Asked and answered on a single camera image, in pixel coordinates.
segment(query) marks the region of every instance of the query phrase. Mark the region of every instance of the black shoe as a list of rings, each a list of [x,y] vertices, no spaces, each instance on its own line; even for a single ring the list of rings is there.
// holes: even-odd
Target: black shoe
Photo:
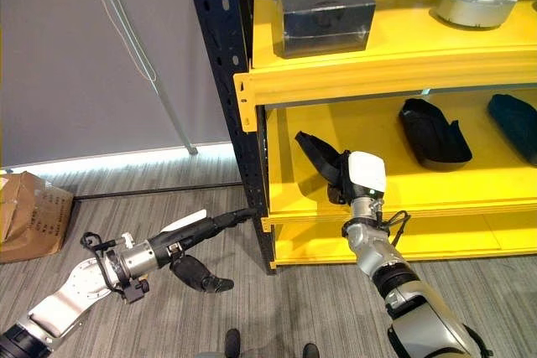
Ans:
[[[226,333],[226,358],[238,358],[241,355],[241,334],[237,329],[229,329]]]
[[[313,343],[308,343],[302,351],[302,358],[320,358],[319,349]]]

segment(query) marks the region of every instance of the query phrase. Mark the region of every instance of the gray wall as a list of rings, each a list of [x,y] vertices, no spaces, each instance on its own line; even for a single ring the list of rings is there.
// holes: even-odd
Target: gray wall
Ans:
[[[1,0],[3,166],[180,145],[99,0]],[[228,140],[192,0],[123,0],[193,143]]]

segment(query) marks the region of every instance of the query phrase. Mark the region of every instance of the yellow shelving unit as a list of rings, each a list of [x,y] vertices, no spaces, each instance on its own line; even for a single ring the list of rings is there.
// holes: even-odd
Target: yellow shelving unit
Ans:
[[[341,237],[349,207],[328,201],[298,131],[384,159],[385,215],[413,216],[398,244],[409,260],[537,252],[537,169],[487,114],[494,93],[537,106],[537,3],[519,0],[499,28],[463,29],[435,16],[439,1],[376,0],[366,50],[284,59],[275,0],[254,0],[250,69],[233,79],[245,132],[258,130],[256,106],[267,110],[262,222],[273,233],[274,267],[355,260]],[[426,100],[459,120],[473,159],[452,172],[417,163],[398,118],[403,93],[523,83],[528,89],[432,91]]]
[[[440,0],[376,0],[367,49],[284,59],[274,0],[254,0],[253,60],[234,76],[245,132],[255,106],[366,94],[537,81],[535,0],[519,0],[497,29],[457,29],[435,17]]]
[[[537,106],[537,90],[500,91]],[[414,218],[398,249],[409,260],[501,256],[537,252],[537,169],[529,165],[487,114],[498,91],[427,96],[450,120],[458,119],[473,153],[463,168],[421,167],[406,142],[398,113],[407,96],[391,96],[268,112],[268,176],[276,265],[351,262],[341,238],[349,207],[333,205],[326,181],[304,155],[302,130],[336,149],[366,151],[386,164],[384,211]]]

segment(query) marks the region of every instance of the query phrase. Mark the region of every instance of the black box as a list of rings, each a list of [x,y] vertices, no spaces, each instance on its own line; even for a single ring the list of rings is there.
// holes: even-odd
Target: black box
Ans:
[[[375,0],[278,0],[273,36],[283,57],[364,50]]]

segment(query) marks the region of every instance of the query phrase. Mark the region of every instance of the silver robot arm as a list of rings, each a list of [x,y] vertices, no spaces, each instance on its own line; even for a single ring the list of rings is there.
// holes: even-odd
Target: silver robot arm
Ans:
[[[245,221],[256,210],[243,209],[211,218],[198,211],[166,226],[157,236],[134,244],[130,234],[102,242],[87,232],[81,244],[94,254],[79,263],[62,287],[45,298],[0,335],[0,358],[44,358],[82,325],[91,306],[111,293],[132,304],[149,291],[146,275],[169,264],[172,273],[189,287],[207,293],[233,288],[233,281],[214,276],[185,251]],[[124,244],[125,249],[113,248]]]
[[[369,153],[345,151],[339,154],[319,138],[302,132],[296,139],[329,182],[330,200],[352,208],[352,218],[341,232],[357,256],[358,267],[369,276],[384,299],[393,321],[388,338],[398,357],[492,356],[481,337],[466,327],[441,296],[419,279],[395,248],[410,216],[401,211],[390,221],[383,222],[386,188],[383,160]],[[389,227],[398,222],[402,226],[392,244],[388,240]]]

